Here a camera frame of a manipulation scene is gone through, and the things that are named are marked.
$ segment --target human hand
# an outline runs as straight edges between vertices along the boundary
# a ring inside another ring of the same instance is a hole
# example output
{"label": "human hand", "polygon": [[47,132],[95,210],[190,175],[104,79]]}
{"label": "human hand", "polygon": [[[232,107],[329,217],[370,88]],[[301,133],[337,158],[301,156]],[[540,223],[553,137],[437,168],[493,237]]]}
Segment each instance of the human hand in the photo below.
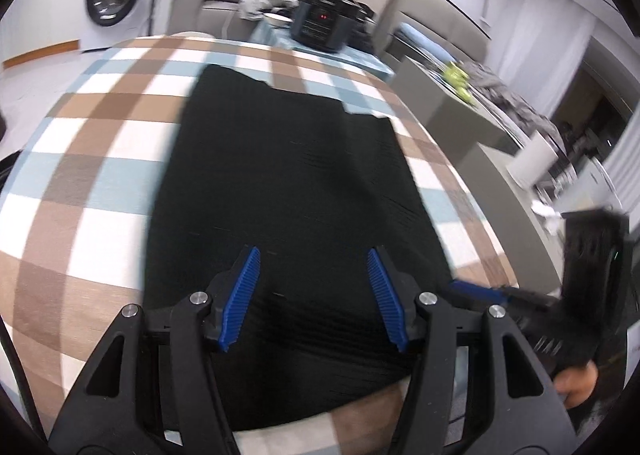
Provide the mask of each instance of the human hand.
{"label": "human hand", "polygon": [[598,380],[598,368],[593,361],[586,367],[572,367],[563,370],[554,378],[554,386],[560,394],[566,395],[564,407],[575,408],[584,403],[593,393]]}

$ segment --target silver screw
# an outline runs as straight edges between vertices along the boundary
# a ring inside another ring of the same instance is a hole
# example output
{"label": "silver screw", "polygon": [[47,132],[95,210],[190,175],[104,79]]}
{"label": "silver screw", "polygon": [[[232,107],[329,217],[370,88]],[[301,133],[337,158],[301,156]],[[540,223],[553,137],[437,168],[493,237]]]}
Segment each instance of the silver screw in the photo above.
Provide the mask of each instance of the silver screw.
{"label": "silver screw", "polygon": [[504,310],[504,307],[500,305],[492,305],[489,307],[489,314],[494,318],[504,318],[504,315],[507,314],[507,311]]}
{"label": "silver screw", "polygon": [[433,292],[421,292],[418,299],[425,305],[435,305],[438,301],[438,297]]}
{"label": "silver screw", "polygon": [[131,318],[138,314],[138,306],[135,303],[128,303],[120,312],[125,318]]}
{"label": "silver screw", "polygon": [[189,297],[189,301],[193,305],[200,305],[201,303],[207,303],[208,299],[209,299],[209,295],[206,292],[203,292],[203,291],[194,292]]}

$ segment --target folded black garment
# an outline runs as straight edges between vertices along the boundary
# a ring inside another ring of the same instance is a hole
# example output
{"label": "folded black garment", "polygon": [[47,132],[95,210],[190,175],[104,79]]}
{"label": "folded black garment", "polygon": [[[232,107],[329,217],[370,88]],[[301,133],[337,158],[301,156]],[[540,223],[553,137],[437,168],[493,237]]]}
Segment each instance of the folded black garment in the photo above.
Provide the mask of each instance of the folded black garment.
{"label": "folded black garment", "polygon": [[408,375],[367,279],[383,244],[424,290],[450,281],[386,118],[204,69],[182,114],[148,231],[143,305],[173,305],[260,248],[238,342],[214,355],[231,427],[329,411]]}

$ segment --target wooden baseboard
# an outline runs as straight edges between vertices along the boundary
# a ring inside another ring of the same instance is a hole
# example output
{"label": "wooden baseboard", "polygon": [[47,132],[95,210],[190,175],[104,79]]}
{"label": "wooden baseboard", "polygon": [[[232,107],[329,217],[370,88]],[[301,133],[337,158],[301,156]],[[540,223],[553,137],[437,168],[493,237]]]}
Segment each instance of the wooden baseboard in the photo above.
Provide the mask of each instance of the wooden baseboard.
{"label": "wooden baseboard", "polygon": [[80,40],[71,40],[70,42],[62,42],[61,44],[49,45],[49,47],[42,47],[40,49],[30,50],[24,54],[19,54],[13,58],[9,58],[2,62],[2,67],[8,69],[20,63],[25,63],[31,60],[37,60],[38,58],[44,58],[45,56],[51,56],[52,54],[59,54],[61,52],[69,52],[71,50],[79,49]]}

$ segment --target floor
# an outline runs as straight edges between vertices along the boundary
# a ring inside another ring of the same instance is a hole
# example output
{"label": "floor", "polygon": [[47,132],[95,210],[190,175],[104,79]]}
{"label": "floor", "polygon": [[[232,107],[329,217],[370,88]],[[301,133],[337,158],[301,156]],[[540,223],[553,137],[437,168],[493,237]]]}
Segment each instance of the floor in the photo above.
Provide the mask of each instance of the floor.
{"label": "floor", "polygon": [[0,112],[7,131],[0,159],[24,148],[43,117],[102,51],[65,52],[16,65],[0,73]]}

